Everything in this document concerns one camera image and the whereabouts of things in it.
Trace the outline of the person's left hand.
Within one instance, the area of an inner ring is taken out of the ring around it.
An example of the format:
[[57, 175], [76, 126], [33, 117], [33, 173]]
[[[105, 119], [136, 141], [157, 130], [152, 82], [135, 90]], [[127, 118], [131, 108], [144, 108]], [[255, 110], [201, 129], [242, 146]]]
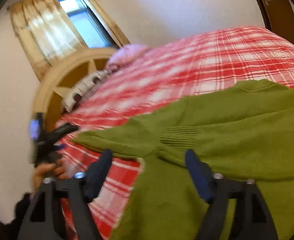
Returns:
[[34, 192], [47, 177], [56, 177], [58, 180], [67, 179], [68, 176], [62, 159], [59, 159], [56, 163], [41, 163], [35, 168], [32, 179]]

